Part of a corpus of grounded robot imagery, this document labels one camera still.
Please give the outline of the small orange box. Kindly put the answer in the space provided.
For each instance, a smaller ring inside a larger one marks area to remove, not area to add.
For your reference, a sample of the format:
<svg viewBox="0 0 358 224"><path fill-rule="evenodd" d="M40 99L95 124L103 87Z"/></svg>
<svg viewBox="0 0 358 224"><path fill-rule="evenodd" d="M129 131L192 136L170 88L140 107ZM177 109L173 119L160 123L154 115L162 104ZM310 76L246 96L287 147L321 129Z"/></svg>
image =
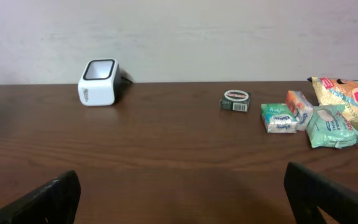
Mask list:
<svg viewBox="0 0 358 224"><path fill-rule="evenodd" d="M285 103L298 120L297 130L305 131L314 113L314 106L301 91L289 90Z"/></svg>

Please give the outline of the white blue snack bag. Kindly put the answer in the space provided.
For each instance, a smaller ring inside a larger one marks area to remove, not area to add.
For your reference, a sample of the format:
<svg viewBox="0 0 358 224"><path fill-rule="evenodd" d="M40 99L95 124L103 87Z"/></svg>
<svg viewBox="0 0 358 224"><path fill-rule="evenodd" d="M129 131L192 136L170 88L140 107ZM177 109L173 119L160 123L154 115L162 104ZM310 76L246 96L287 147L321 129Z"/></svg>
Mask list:
<svg viewBox="0 0 358 224"><path fill-rule="evenodd" d="M342 115L358 131L358 81L310 77L319 105L343 105Z"/></svg>

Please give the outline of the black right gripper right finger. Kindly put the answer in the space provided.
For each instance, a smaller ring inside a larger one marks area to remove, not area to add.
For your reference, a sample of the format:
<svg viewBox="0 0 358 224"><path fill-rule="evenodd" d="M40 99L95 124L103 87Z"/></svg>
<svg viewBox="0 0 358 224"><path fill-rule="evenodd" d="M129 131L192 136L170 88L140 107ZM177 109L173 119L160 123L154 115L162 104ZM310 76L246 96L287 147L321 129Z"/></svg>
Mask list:
<svg viewBox="0 0 358 224"><path fill-rule="evenodd" d="M297 223L326 223L321 210L338 223L358 223L358 193L299 163L288 163L284 188Z"/></svg>

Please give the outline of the small teal box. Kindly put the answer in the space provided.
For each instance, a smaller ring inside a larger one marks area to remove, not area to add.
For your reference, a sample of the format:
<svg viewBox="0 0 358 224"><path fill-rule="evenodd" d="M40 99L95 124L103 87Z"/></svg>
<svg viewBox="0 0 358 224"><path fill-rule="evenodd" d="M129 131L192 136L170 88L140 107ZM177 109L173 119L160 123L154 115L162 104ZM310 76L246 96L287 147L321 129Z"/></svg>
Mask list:
<svg viewBox="0 0 358 224"><path fill-rule="evenodd" d="M296 133L298 120L285 103L261 104L261 117L268 133Z"/></svg>

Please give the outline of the teal candy pouch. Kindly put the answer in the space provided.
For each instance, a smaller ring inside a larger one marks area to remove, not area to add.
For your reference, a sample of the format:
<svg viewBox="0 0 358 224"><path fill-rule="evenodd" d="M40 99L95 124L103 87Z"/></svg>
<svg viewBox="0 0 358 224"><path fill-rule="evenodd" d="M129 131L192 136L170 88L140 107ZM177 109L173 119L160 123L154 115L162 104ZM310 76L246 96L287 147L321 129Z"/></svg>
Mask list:
<svg viewBox="0 0 358 224"><path fill-rule="evenodd" d="M311 147L344 148L358 144L358 131L342 113L344 105L315 106L306 127Z"/></svg>

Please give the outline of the black round-logo packet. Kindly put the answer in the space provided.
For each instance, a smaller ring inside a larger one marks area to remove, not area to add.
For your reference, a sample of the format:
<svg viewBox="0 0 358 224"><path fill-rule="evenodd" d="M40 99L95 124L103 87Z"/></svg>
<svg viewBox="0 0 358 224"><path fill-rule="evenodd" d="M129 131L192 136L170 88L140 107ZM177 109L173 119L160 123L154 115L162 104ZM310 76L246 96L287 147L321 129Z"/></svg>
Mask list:
<svg viewBox="0 0 358 224"><path fill-rule="evenodd" d="M248 112L251 93L243 90L226 90L220 100L223 110Z"/></svg>

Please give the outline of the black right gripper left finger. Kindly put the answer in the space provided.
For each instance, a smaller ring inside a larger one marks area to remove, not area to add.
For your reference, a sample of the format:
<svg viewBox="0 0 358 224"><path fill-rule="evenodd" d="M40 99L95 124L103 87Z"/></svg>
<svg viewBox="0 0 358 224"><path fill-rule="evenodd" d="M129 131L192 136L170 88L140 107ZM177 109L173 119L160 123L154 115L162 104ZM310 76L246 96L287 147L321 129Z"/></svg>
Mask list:
<svg viewBox="0 0 358 224"><path fill-rule="evenodd" d="M73 224L81 195L69 170L0 209L0 224Z"/></svg>

